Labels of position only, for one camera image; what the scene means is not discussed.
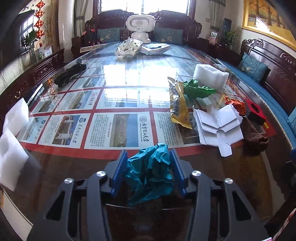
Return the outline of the brown cloth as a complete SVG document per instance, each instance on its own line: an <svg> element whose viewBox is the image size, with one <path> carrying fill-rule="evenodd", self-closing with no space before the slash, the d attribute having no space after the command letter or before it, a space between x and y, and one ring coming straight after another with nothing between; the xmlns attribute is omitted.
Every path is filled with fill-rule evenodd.
<svg viewBox="0 0 296 241"><path fill-rule="evenodd" d="M248 118L243 117L240 127L244 137L243 149L246 155L256 156L267 149L269 138L260 134Z"/></svg>

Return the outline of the green paper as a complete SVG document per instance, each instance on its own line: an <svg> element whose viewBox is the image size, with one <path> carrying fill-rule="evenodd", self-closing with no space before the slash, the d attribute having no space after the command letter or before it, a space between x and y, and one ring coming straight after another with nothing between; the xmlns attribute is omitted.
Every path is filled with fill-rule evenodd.
<svg viewBox="0 0 296 241"><path fill-rule="evenodd" d="M184 94L190 101L196 100L196 98L206 98L217 92L214 88L199 86L199 82L193 78L191 78L190 81L183 82L183 89Z"/></svg>

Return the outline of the potted plant left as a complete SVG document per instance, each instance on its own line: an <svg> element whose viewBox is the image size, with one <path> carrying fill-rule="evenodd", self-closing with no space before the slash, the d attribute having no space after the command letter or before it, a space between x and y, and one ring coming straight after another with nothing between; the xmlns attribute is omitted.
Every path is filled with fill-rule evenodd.
<svg viewBox="0 0 296 241"><path fill-rule="evenodd" d="M29 52L31 63L36 63L36 56L34 52L35 42L38 41L37 31L33 29L31 32L21 37L21 45Z"/></svg>

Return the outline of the white foam piece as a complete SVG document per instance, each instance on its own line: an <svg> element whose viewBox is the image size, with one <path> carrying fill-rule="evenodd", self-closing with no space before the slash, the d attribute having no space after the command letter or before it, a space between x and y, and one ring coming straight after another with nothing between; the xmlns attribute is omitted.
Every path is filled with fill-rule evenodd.
<svg viewBox="0 0 296 241"><path fill-rule="evenodd" d="M16 136L28 122L29 108L24 98L21 98L5 115L3 132L10 130Z"/></svg>
<svg viewBox="0 0 296 241"><path fill-rule="evenodd" d="M1 135L1 184L14 191L28 158L13 133L6 129Z"/></svg>

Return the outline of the orange paper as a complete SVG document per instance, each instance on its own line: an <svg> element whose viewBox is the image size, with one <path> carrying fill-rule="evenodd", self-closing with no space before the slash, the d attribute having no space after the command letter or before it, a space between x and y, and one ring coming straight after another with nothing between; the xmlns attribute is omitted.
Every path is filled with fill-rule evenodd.
<svg viewBox="0 0 296 241"><path fill-rule="evenodd" d="M240 116L246 115L246 104L243 101L238 99L229 98L228 96L225 97L225 104L232 104L233 107L238 111Z"/></svg>

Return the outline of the crumpled white plastic bag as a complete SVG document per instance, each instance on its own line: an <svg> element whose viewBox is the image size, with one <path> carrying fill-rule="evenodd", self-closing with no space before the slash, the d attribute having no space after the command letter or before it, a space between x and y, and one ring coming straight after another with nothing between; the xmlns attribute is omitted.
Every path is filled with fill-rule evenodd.
<svg viewBox="0 0 296 241"><path fill-rule="evenodd" d="M133 58L140 50L142 44L141 40L128 38L117 47L115 56L117 58Z"/></svg>

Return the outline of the white blue plastic package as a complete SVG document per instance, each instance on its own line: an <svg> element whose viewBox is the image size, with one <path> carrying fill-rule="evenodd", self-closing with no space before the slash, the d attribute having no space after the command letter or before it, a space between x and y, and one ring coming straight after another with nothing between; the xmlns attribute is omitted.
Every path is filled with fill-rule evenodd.
<svg viewBox="0 0 296 241"><path fill-rule="evenodd" d="M139 52L145 55L160 55L171 49L171 46L165 43L154 43L141 45Z"/></svg>

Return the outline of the teal paper ball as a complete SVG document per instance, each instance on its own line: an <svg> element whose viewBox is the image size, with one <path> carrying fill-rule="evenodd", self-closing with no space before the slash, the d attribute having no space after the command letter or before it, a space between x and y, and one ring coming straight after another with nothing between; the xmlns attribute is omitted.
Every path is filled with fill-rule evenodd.
<svg viewBox="0 0 296 241"><path fill-rule="evenodd" d="M170 195L174 190L170 152L166 144L139 150L127 160L125 182L132 193L128 205L139 205Z"/></svg>

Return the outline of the blue cushion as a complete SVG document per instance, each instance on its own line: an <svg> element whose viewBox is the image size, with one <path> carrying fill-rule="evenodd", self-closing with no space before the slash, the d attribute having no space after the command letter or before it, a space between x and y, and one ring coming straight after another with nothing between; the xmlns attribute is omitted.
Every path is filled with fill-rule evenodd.
<svg viewBox="0 0 296 241"><path fill-rule="evenodd" d="M294 136L296 136L296 107L293 109L292 113L286 118L286 121L292 130Z"/></svg>
<svg viewBox="0 0 296 241"><path fill-rule="evenodd" d="M255 82L260 83L268 70L268 66L256 60L254 57L244 53L237 68L252 78Z"/></svg>

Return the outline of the yellow snack wrapper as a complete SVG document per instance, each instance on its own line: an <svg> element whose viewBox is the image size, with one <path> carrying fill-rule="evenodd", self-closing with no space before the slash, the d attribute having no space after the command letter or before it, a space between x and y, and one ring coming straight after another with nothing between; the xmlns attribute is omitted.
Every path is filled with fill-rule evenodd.
<svg viewBox="0 0 296 241"><path fill-rule="evenodd" d="M184 97L183 83L168 77L170 93L170 114L171 121L184 128L192 129L190 115Z"/></svg>

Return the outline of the white paper carton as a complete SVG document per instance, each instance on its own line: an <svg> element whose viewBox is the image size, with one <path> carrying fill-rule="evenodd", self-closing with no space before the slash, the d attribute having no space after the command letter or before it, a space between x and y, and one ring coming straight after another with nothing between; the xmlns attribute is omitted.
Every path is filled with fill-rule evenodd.
<svg viewBox="0 0 296 241"><path fill-rule="evenodd" d="M231 145L243 140L240 128L243 118L232 104L217 110L209 105L207 111L193 109L200 143L219 149L222 157L232 155Z"/></svg>

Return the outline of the teal cushion far sofa left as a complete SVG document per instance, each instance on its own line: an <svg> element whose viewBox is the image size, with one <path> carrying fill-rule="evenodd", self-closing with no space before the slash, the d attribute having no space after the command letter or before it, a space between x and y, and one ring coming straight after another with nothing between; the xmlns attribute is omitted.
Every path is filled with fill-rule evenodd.
<svg viewBox="0 0 296 241"><path fill-rule="evenodd" d="M98 29L97 37L100 43L120 41L120 28Z"/></svg>

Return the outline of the white foam piece far left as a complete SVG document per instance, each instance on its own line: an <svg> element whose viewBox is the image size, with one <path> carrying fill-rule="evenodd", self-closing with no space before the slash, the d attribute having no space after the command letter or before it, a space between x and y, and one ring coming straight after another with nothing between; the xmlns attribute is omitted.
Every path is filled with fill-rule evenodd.
<svg viewBox="0 0 296 241"><path fill-rule="evenodd" d="M29 108L24 98L21 98L5 115L3 132L10 130L16 136L28 122Z"/></svg>

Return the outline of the teal cushion far sofa right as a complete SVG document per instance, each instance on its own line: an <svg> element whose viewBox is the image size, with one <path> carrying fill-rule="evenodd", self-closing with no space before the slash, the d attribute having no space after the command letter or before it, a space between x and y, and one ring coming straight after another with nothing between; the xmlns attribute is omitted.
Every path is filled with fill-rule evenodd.
<svg viewBox="0 0 296 241"><path fill-rule="evenodd" d="M183 44L183 30L156 27L154 30L154 41L182 45Z"/></svg>

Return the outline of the white foam block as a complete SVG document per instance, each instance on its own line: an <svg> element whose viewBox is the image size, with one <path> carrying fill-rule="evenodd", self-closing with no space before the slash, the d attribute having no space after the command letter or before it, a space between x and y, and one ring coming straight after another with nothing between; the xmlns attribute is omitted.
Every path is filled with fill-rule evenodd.
<svg viewBox="0 0 296 241"><path fill-rule="evenodd" d="M197 64L193 74L193 79L197 80L199 85L214 88L222 92L229 77L228 72L223 72L209 64Z"/></svg>

